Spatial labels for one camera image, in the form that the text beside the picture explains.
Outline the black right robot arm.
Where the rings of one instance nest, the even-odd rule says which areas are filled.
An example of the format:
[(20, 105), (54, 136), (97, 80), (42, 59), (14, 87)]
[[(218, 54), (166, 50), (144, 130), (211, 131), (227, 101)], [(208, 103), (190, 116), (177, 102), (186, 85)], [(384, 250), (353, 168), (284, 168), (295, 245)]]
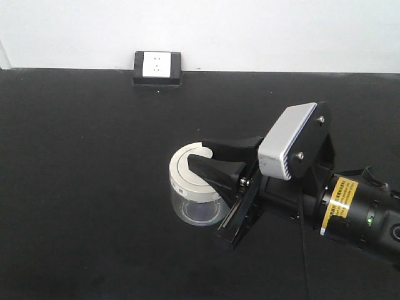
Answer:
[(190, 171), (229, 207), (215, 235), (235, 248), (269, 211), (399, 267), (399, 193), (369, 167), (334, 172), (325, 102), (287, 107), (264, 137), (204, 140), (209, 158), (189, 155)]

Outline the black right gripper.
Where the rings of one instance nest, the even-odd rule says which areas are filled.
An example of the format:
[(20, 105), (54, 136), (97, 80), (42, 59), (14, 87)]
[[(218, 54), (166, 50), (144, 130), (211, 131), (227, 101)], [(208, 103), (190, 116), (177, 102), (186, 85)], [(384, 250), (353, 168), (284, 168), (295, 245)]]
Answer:
[(289, 150), (291, 179), (263, 176), (258, 147), (263, 137), (203, 139), (212, 159), (197, 154), (187, 157), (191, 172), (206, 181), (231, 210), (215, 236), (235, 248), (265, 211), (293, 216), (300, 223), (313, 218), (322, 201), (322, 188), (334, 168), (334, 148), (329, 135), (331, 111), (319, 102)]

